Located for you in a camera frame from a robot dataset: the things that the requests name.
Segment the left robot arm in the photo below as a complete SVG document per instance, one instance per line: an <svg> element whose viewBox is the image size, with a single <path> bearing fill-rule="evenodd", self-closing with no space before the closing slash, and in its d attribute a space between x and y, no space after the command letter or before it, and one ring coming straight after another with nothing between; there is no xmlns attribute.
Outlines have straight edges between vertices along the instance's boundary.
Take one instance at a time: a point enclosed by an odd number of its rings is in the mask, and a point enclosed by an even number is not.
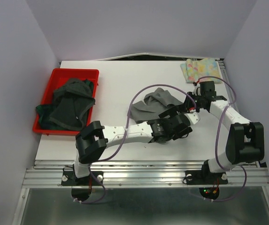
<svg viewBox="0 0 269 225"><path fill-rule="evenodd" d="M186 137L191 126L200 121L196 112L186 112L174 106L160 114L158 119L139 124L103 126L94 121L76 135L77 159L72 179L79 185L88 181L89 165L99 161L106 148L125 143L165 143Z"/></svg>

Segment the grey skirt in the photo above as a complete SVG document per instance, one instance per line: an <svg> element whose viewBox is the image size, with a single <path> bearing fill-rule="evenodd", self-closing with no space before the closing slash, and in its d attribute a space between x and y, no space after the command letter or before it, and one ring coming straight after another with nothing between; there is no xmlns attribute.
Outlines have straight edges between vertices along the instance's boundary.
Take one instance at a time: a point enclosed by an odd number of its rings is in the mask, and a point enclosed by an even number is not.
<svg viewBox="0 0 269 225"><path fill-rule="evenodd" d="M132 104L130 117L136 123L159 119L161 113L180 104L182 102L168 90L157 88L154 92L146 94L143 100Z"/></svg>

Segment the floral pastel skirt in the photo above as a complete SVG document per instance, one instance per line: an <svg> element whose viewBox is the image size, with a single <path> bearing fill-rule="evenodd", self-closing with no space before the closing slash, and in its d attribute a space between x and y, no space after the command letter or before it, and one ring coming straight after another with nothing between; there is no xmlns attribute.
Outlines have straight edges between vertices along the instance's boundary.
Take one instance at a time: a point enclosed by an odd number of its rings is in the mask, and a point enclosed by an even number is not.
<svg viewBox="0 0 269 225"><path fill-rule="evenodd" d="M214 81L221 83L221 78L217 61L214 58L204 58L201 60L187 59L185 63L180 65L186 83L196 82L199 78L207 76L202 81Z"/></svg>

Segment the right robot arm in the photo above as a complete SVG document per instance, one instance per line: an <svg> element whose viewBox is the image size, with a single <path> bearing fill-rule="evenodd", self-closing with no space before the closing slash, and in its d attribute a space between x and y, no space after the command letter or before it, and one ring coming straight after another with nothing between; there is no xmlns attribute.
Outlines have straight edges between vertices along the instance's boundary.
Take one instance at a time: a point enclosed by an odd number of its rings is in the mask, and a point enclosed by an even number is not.
<svg viewBox="0 0 269 225"><path fill-rule="evenodd" d="M196 111L207 110L219 119L215 140L215 158L207 160L200 171L201 180L210 183L223 173L244 163L261 161L264 158L264 127L260 122L251 122L238 113L224 96L218 96L213 81L194 82ZM228 131L225 151L218 154L218 139L224 126Z"/></svg>

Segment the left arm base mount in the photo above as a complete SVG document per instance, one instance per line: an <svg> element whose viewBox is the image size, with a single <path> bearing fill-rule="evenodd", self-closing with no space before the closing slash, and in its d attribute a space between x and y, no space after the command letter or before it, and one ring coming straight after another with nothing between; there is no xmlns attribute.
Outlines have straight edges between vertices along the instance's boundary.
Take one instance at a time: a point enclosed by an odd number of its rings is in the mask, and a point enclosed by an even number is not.
<svg viewBox="0 0 269 225"><path fill-rule="evenodd" d="M64 187L75 187L75 186L100 186L100 184L91 176L77 178L72 170L63 171L61 177L61 186Z"/></svg>

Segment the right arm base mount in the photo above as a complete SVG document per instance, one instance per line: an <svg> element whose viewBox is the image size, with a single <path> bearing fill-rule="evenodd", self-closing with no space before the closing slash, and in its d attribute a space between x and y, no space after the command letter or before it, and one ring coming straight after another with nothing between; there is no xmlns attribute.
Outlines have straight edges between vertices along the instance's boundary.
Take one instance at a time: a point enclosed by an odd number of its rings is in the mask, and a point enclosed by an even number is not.
<svg viewBox="0 0 269 225"><path fill-rule="evenodd" d="M183 183L187 185L224 185L228 184L228 179L225 172L210 172L208 162L205 162L201 169L186 170Z"/></svg>

